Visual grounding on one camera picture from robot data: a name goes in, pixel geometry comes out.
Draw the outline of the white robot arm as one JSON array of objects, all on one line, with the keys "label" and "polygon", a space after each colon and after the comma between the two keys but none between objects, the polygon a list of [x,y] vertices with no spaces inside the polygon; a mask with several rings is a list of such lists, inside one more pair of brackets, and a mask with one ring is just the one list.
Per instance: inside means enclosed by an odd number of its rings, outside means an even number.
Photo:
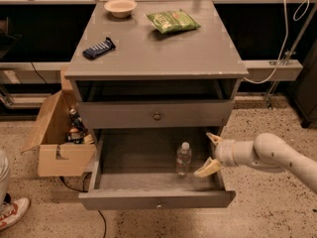
[{"label": "white robot arm", "polygon": [[194,172],[197,178],[209,177],[222,167],[246,166],[263,172],[292,173],[314,193],[317,193],[317,162],[294,150],[271,133],[262,133],[253,141],[224,140],[207,132],[214,145],[214,156]]}]

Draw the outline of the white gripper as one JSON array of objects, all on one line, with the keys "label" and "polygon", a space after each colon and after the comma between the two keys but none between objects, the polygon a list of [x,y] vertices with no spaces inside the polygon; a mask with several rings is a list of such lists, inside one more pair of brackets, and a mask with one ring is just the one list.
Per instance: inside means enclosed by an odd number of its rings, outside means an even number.
[{"label": "white gripper", "polygon": [[194,172],[197,178],[206,178],[217,173],[221,169],[221,164],[225,167],[235,167],[237,165],[233,155],[235,140],[222,141],[220,136],[210,132],[207,132],[206,136],[216,146],[215,156],[217,160],[208,158],[204,165]]}]

